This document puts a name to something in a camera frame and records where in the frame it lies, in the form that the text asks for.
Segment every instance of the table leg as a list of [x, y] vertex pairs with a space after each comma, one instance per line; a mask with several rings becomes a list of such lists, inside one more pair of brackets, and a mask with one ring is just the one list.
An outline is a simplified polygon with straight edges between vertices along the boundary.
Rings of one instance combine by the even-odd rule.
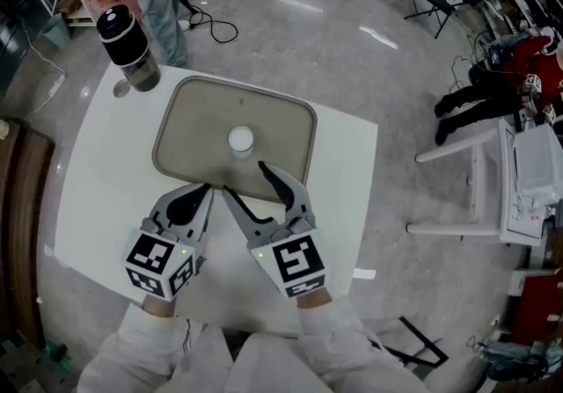
[[488, 237], [499, 235], [499, 228], [490, 224], [407, 224], [409, 234]]
[[436, 158], [447, 156], [449, 154], [454, 154], [464, 149], [469, 149], [471, 146], [491, 140], [497, 134], [497, 132], [498, 129], [496, 128], [487, 130], [482, 134], [475, 135], [470, 138], [466, 138], [461, 142], [447, 144], [445, 146], [441, 146], [441, 148], [436, 148], [428, 152], [423, 152], [422, 154], [416, 156], [414, 160], [416, 160], [419, 164], [422, 164], [424, 162], [429, 162], [430, 160], [434, 160]]

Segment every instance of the black pants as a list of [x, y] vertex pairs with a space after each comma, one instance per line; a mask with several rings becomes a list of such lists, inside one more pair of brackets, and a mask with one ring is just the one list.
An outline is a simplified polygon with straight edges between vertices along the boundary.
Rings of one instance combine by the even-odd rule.
[[518, 112], [523, 107], [516, 90], [505, 75], [490, 71], [482, 71], [482, 74], [478, 74], [474, 85], [444, 96], [441, 104], [445, 111], [451, 112], [456, 107], [474, 101], [482, 102], [444, 120], [450, 132], [477, 121]]

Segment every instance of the polished floor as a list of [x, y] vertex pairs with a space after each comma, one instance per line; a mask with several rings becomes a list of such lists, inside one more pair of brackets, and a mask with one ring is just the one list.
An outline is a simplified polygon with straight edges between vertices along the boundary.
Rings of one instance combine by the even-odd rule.
[[[416, 237], [405, 231], [411, 220], [455, 220], [467, 211], [465, 156], [424, 165], [414, 162], [415, 154], [434, 146], [433, 108], [454, 82], [454, 57], [471, 54], [467, 25], [452, 19], [435, 40], [435, 17], [402, 19], [413, 10], [408, 0], [191, 1], [214, 18], [235, 23], [240, 34], [236, 41], [220, 45], [208, 26], [186, 33], [189, 68], [283, 91], [379, 125], [357, 263], [377, 270], [377, 276], [354, 280], [350, 297], [374, 329], [383, 319], [404, 315], [430, 339], [440, 338], [439, 346], [450, 360], [427, 378], [428, 387], [435, 392], [467, 391], [481, 366], [465, 341], [490, 332], [522, 249]], [[230, 32], [216, 26], [218, 37]], [[127, 307], [123, 298], [53, 257], [66, 165], [109, 59], [92, 29], [76, 31], [65, 53], [54, 52], [41, 40], [38, 46], [69, 72], [56, 96], [29, 118], [57, 145], [41, 212], [41, 316], [48, 338], [64, 342], [79, 369], [117, 329]], [[462, 80], [467, 68], [456, 66]], [[43, 102], [57, 77], [35, 54], [28, 54], [2, 103], [4, 113], [26, 116]], [[469, 127], [464, 133], [474, 131]]]

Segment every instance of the shoe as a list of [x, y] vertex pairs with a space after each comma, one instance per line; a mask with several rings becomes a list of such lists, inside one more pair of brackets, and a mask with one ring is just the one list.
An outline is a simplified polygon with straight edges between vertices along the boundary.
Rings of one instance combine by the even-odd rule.
[[448, 104], [448, 95], [444, 96], [442, 100], [434, 107], [434, 113], [437, 118], [441, 118], [445, 113], [450, 113], [455, 106]]
[[445, 113], [446, 111], [444, 110], [443, 107], [443, 101], [440, 101], [434, 107], [434, 114], [436, 115], [436, 118], [441, 118]]
[[446, 142], [448, 135], [453, 133], [455, 129], [451, 129], [450, 124], [447, 120], [441, 120], [438, 125], [438, 132], [436, 132], [436, 137], [434, 141], [436, 145], [442, 146]]
[[185, 20], [185, 19], [179, 19], [178, 24], [179, 24], [180, 28], [182, 29], [182, 32], [185, 32], [187, 29], [190, 28], [190, 22]]

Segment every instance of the black cable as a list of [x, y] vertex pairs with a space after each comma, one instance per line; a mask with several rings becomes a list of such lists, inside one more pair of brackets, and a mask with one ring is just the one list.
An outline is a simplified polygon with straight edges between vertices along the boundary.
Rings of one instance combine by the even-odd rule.
[[[188, 349], [191, 349], [191, 347], [192, 347], [192, 342], [191, 342], [191, 339], [192, 339], [192, 335], [191, 335], [192, 324], [190, 323], [189, 319], [187, 319], [186, 321], [187, 321], [187, 332], [186, 332], [186, 338], [184, 338], [184, 344], [182, 345], [183, 348], [184, 348], [184, 353], [187, 353]], [[190, 342], [189, 342], [190, 347], [189, 348], [187, 347], [188, 340], [190, 340]]]
[[[191, 29], [195, 29], [198, 25], [204, 25], [204, 24], [210, 23], [210, 24], [211, 24], [211, 36], [213, 37], [213, 40], [215, 40], [217, 43], [221, 43], [221, 44], [230, 43], [231, 41], [233, 41], [234, 39], [236, 39], [236, 38], [238, 37], [238, 29], [237, 29], [237, 27], [236, 27], [234, 24], [229, 23], [229, 22], [227, 22], [227, 21], [219, 21], [218, 19], [213, 19], [213, 17], [212, 17], [211, 15], [209, 15], [207, 12], [203, 11], [202, 9], [200, 9], [197, 5], [193, 5], [193, 4], [189, 4], [189, 5], [190, 5], [190, 7], [192, 7], [192, 8], [194, 8], [194, 9], [197, 10], [196, 13], [192, 13], [192, 15], [190, 15], [190, 18], [189, 18], [189, 20], [188, 20], [188, 22], [190, 23], [190, 30], [191, 30]], [[194, 18], [194, 16], [199, 15], [199, 14], [201, 14], [200, 20], [199, 20], [197, 23], [193, 23], [193, 22], [192, 22], [192, 19]], [[203, 19], [204, 19], [205, 17], [209, 17], [209, 19], [208, 19], [207, 21], [204, 21]], [[213, 24], [214, 24], [214, 23], [221, 23], [221, 24], [226, 24], [226, 25], [232, 26], [233, 29], [235, 29], [235, 36], [232, 37], [232, 38], [229, 39], [229, 40], [225, 40], [225, 41], [219, 40], [219, 39], [215, 36], [215, 34], [213, 33]]]
[[465, 342], [465, 346], [470, 348], [474, 353], [478, 353], [482, 348], [486, 347], [486, 344], [482, 341], [477, 341], [477, 337], [471, 335]]
[[483, 35], [484, 33], [488, 33], [490, 32], [489, 29], [486, 29], [480, 33], [477, 34], [476, 37], [472, 37], [470, 35], [465, 35], [467, 37], [467, 40], [469, 41], [469, 44], [472, 46], [472, 53], [469, 56], [469, 59], [466, 57], [463, 57], [462, 55], [456, 55], [456, 57], [454, 58], [453, 63], [451, 64], [451, 74], [454, 77], [454, 83], [450, 86], [449, 89], [449, 94], [451, 94], [451, 91], [457, 87], [458, 90], [461, 90], [462, 88], [465, 87], [464, 83], [462, 81], [460, 81], [457, 76], [456, 76], [456, 72], [454, 70], [454, 68], [456, 67], [456, 63], [457, 61], [460, 62], [469, 62], [472, 64], [472, 66], [477, 66], [477, 68], [481, 69], [482, 71], [487, 71], [487, 72], [493, 72], [493, 73], [500, 73], [500, 74], [512, 74], [512, 75], [518, 75], [518, 76], [524, 76], [527, 77], [528, 75], [523, 74], [523, 73], [517, 73], [517, 72], [507, 72], [507, 71], [496, 71], [494, 69], [485, 69], [483, 68], [479, 62], [481, 62], [480, 58], [477, 57], [477, 43], [479, 43], [479, 37], [481, 35]]

